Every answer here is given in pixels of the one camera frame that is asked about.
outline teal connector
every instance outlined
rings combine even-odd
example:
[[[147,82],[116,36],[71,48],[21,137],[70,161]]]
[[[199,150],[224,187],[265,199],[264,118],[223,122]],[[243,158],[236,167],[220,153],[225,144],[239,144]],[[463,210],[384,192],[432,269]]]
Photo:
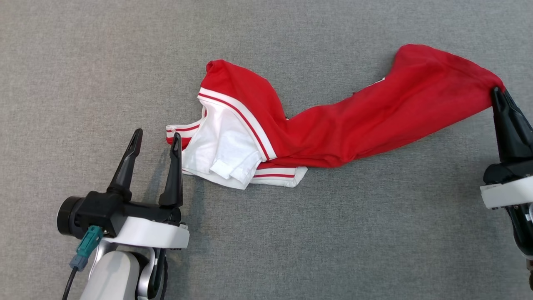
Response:
[[[91,253],[96,249],[98,243],[103,238],[102,228],[98,226],[91,226],[85,233],[82,238],[82,241],[79,243],[76,253],[85,258],[89,258]]]
[[[102,240],[103,232],[102,228],[98,226],[91,226],[85,233],[82,238],[82,241],[79,243],[78,248],[76,248],[76,255],[70,261],[70,267],[72,269],[77,268],[78,271],[83,271],[89,256],[96,249],[100,240]]]

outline gray carpet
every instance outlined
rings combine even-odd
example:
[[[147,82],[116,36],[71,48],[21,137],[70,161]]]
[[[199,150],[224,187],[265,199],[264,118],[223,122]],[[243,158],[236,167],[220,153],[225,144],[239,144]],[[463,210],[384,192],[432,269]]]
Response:
[[[104,190],[136,128],[134,199],[155,203],[165,125],[195,121],[205,65],[266,77],[288,117],[382,78],[403,44],[498,74],[533,120],[533,2],[0,1],[2,299],[59,299],[78,241],[56,212]],[[189,248],[167,299],[525,299],[525,259],[479,185],[491,111],[298,187],[184,180]],[[88,272],[77,276],[80,296]]]

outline white stripe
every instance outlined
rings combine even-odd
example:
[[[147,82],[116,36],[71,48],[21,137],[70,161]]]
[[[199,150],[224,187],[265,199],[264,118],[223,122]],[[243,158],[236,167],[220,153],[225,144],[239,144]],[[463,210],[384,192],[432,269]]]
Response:
[[[172,132],[168,132],[167,131],[167,138],[173,138],[174,137],[174,132],[178,132],[180,134],[180,136],[182,138],[192,138],[193,135],[195,135],[196,131],[198,131],[199,127],[198,128],[194,128],[192,130],[187,130],[187,131],[181,131],[180,129],[187,129],[187,128],[191,128],[191,127],[194,127],[196,125],[200,125],[202,120],[205,119],[205,106],[203,106],[201,108],[201,118],[200,120],[194,122],[194,123],[190,123],[190,124],[187,124],[187,125],[167,125],[166,127],[166,130],[172,130]]]
[[[380,79],[380,80],[378,80],[378,81],[374,82],[374,83],[373,83],[373,84],[371,84],[371,85],[374,85],[374,84],[376,84],[376,83],[378,83],[378,82],[382,82],[383,80],[385,80],[385,77],[383,77],[382,79]]]
[[[243,123],[243,125],[245,125],[246,127],[247,124],[246,122],[243,120],[243,118],[240,116],[239,112],[241,114],[243,114],[243,116],[246,118],[246,120],[250,123],[250,125],[252,126],[252,128],[254,129],[255,133],[257,134],[257,136],[259,137],[259,140],[261,140],[261,143],[263,144],[263,147],[265,148],[266,150],[266,153],[268,154],[268,157],[269,159],[275,159],[277,156],[276,156],[276,153],[274,152],[274,148],[272,148],[272,145],[270,144],[270,141],[268,140],[268,136],[267,134],[264,132],[263,128],[261,127],[261,125],[259,124],[259,121],[257,121],[257,119],[255,118],[255,116],[252,114],[252,112],[250,112],[248,110],[248,108],[246,108],[246,106],[241,103],[239,100],[233,98],[233,97],[230,97],[228,95],[224,95],[224,94],[221,94],[219,92],[215,92],[215,91],[212,91],[212,90],[208,90],[208,89],[204,89],[204,88],[200,88],[200,93],[201,94],[205,94],[205,95],[208,95],[210,97],[213,97],[213,98],[216,98],[216,99],[219,99],[219,100],[222,100],[222,101],[225,101],[231,105],[233,105],[238,112],[235,112],[235,110],[231,107],[229,107],[228,105],[225,105],[224,103],[221,103],[221,102],[218,102],[216,101],[217,104],[219,105],[223,105],[224,107],[226,107],[227,109],[231,110],[231,111],[234,111],[234,114],[235,116],[237,116]],[[202,97],[202,96],[198,96],[198,99],[200,100],[203,100],[203,101],[208,101],[208,102],[211,102],[213,103],[213,99],[210,99],[210,98],[206,98],[206,97]],[[253,134],[253,132],[251,131],[251,129],[249,130],[250,131],[250,135],[252,136],[252,138],[254,140],[256,140],[255,138],[255,135]],[[257,144],[257,147],[258,149],[262,151],[262,148],[261,148],[261,145],[259,143],[259,141],[256,141],[256,144]],[[264,160],[267,160],[267,157],[266,155],[263,154],[263,159]]]
[[[275,177],[275,176],[256,177],[256,178],[252,178],[250,183],[295,187],[298,185],[298,183],[300,183],[300,181],[302,181],[302,178],[304,177],[306,172],[307,172],[306,167],[298,167],[296,168],[296,174],[294,175],[294,178]]]
[[[183,127],[183,128],[190,128],[190,127],[184,127],[185,125],[168,125],[166,127],[167,130],[167,138],[173,138],[174,133],[177,131],[182,138],[192,138],[193,135],[195,135],[196,131],[198,131],[198,128],[194,128],[192,130],[187,131],[180,131],[180,128],[177,127]]]
[[[255,175],[265,175],[265,174],[294,175],[295,173],[296,173],[296,168],[270,168],[270,169],[255,170]]]

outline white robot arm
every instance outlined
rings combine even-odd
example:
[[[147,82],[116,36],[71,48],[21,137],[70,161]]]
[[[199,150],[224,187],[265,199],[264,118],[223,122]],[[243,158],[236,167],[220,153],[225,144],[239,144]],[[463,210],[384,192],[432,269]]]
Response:
[[[179,209],[183,204],[181,137],[178,133],[174,136],[171,166],[159,204],[131,201],[130,183],[141,141],[142,130],[137,129],[105,193],[69,197],[58,212],[62,234],[83,238],[82,243],[89,228],[103,234],[82,300],[162,300],[168,268],[166,251],[184,249],[189,244],[189,231],[181,222]],[[118,251],[120,245],[146,249],[149,257]],[[85,264],[86,260],[73,267],[63,300],[68,297],[78,266],[82,271]]]

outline robotic arm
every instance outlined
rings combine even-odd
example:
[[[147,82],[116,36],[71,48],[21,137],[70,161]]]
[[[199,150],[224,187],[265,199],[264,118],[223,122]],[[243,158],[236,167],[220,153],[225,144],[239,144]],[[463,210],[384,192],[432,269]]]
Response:
[[[163,299],[166,251],[187,248],[189,244],[189,231],[181,222],[179,209],[183,205],[181,137],[174,135],[170,170],[159,204],[131,201],[130,183],[141,141],[142,129],[137,129],[105,193],[92,191],[84,198],[69,197],[59,209],[60,233],[82,239],[95,226],[103,233],[83,300]],[[119,245],[144,248],[149,258],[138,252],[117,251]],[[64,300],[76,271],[73,268]]]
[[[500,163],[486,169],[481,196],[487,208],[509,214],[533,290],[533,129],[509,92],[494,88],[491,96]]]

